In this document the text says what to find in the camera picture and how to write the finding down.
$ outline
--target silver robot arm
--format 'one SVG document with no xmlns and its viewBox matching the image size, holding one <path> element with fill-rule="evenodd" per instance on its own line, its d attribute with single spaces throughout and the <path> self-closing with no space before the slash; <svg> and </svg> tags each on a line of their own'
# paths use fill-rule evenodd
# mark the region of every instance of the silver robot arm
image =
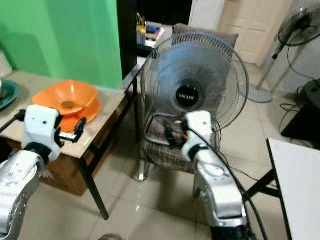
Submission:
<svg viewBox="0 0 320 240">
<path fill-rule="evenodd" d="M 0 129 L 2 132 L 14 120 L 24 122 L 22 150 L 13 152 L 0 164 L 0 240 L 18 239 L 39 177 L 46 164 L 61 153 L 64 143 L 60 140 L 76 143 L 82 135 L 85 118 L 78 122 L 74 134 L 61 132 L 58 128 L 61 119 L 55 109 L 31 105 Z"/>
<path fill-rule="evenodd" d="M 188 139 L 182 148 L 182 153 L 186 160 L 194 162 L 196 170 L 194 193 L 204 200 L 211 231 L 217 231 L 215 235 L 221 235 L 221 238 L 215 239 L 250 239 L 245 238 L 248 224 L 246 209 L 235 179 L 223 160 L 193 132 L 211 142 L 210 113 L 190 112 L 185 118 L 184 129 Z M 229 238 L 224 238 L 222 235 L 228 235 Z"/>
</svg>

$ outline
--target table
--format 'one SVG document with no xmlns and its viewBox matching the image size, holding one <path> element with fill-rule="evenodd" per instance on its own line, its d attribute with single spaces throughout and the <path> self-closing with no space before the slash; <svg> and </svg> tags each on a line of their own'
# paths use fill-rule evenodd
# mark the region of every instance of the table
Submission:
<svg viewBox="0 0 320 240">
<path fill-rule="evenodd" d="M 274 139 L 267 140 L 272 170 L 247 193 L 280 198 L 289 239 L 319 239 L 320 151 Z M 278 190 L 267 185 L 276 181 Z"/>
<path fill-rule="evenodd" d="M 141 65 L 136 65 L 135 68 L 133 68 L 133 70 L 128 74 L 128 76 L 125 77 L 125 79 L 123 80 L 122 89 L 114 90 L 97 87 L 97 98 L 101 103 L 100 113 L 97 115 L 97 117 L 95 117 L 95 119 L 93 119 L 85 126 L 83 135 L 77 144 L 65 142 L 64 147 L 61 149 L 62 154 L 74 157 L 75 163 L 78 166 L 79 171 L 81 172 L 81 175 L 87 187 L 89 188 L 90 193 L 94 198 L 94 201 L 102 217 L 105 220 L 109 218 L 109 214 L 95 184 L 93 172 L 100 163 L 102 156 L 112 142 L 112 139 L 117 132 L 121 122 L 123 121 L 133 104 L 135 113 L 136 140 L 140 140 L 140 122 L 137 102 L 137 75 L 139 74 L 141 67 Z M 21 91 L 18 99 L 13 102 L 8 108 L 0 112 L 0 126 L 12 119 L 12 117 L 17 114 L 20 109 L 25 109 L 27 108 L 27 106 L 31 105 L 32 96 L 44 90 L 45 88 L 61 81 L 61 79 L 55 79 L 20 71 L 14 72 L 10 77 L 7 77 L 6 79 L 18 83 L 21 87 Z M 124 99 L 126 99 L 127 104 L 122 110 L 120 116 L 117 118 L 116 123 L 110 129 L 108 136 L 103 140 L 102 145 L 97 148 L 93 141 L 102 130 L 102 128 L 107 124 L 110 117 L 115 113 Z M 17 142 L 21 142 L 23 137 L 22 135 L 23 122 L 15 121 L 5 131 L 3 131 L 0 136 Z M 89 165 L 83 157 L 88 149 L 91 149 L 94 153 L 93 160 Z"/>
</svg>

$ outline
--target fan hub logo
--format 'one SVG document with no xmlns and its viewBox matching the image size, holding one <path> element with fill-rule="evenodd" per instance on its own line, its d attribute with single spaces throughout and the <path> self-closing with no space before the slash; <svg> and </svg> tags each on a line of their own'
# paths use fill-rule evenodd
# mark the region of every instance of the fan hub logo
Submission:
<svg viewBox="0 0 320 240">
<path fill-rule="evenodd" d="M 184 108 L 194 106 L 199 100 L 199 94 L 196 87 L 189 84 L 179 87 L 175 94 L 177 102 Z"/>
</svg>

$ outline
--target fan grille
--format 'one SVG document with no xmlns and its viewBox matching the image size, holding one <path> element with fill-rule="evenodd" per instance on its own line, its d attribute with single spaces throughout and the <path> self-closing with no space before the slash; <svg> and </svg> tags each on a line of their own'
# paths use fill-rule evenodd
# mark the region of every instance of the fan grille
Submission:
<svg viewBox="0 0 320 240">
<path fill-rule="evenodd" d="M 196 92 L 198 100 L 181 104 L 181 88 Z M 221 39 L 201 33 L 174 35 L 147 58 L 141 92 L 149 113 L 168 113 L 180 120 L 187 112 L 206 110 L 225 128 L 246 103 L 248 73 L 239 55 Z"/>
<path fill-rule="evenodd" d="M 320 36 L 320 3 L 292 11 L 280 27 L 279 41 L 287 46 L 300 46 Z"/>
</svg>

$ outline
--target chair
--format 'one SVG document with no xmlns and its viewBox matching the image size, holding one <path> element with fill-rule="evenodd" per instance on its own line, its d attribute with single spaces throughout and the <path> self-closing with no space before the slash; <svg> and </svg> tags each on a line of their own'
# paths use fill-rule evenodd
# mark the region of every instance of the chair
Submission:
<svg viewBox="0 0 320 240">
<path fill-rule="evenodd" d="M 194 28 L 181 23 L 178 23 L 173 26 L 172 29 L 173 35 L 185 34 L 185 33 L 204 33 L 208 35 L 213 35 L 218 37 L 225 42 L 229 43 L 231 46 L 235 46 L 238 34 L 236 33 L 226 33 L 226 32 L 217 32 L 202 28 Z M 186 172 L 190 174 L 195 173 L 195 167 L 192 162 L 185 161 L 182 156 L 182 145 L 183 139 L 180 138 L 181 133 L 183 132 L 180 124 L 175 123 L 175 118 L 169 114 L 154 114 L 150 116 L 150 108 L 148 101 L 142 103 L 144 105 L 143 118 L 146 119 L 144 125 L 144 139 L 140 147 L 140 172 L 139 180 L 144 181 L 148 175 L 150 163 L 157 166 L 161 166 L 167 169 Z M 165 127 L 162 124 L 163 122 L 168 123 L 170 128 L 172 128 L 172 135 L 175 139 L 176 146 L 170 145 L 168 138 L 165 134 Z M 219 149 L 220 147 L 220 126 L 213 125 L 213 138 L 212 145 Z"/>
</svg>

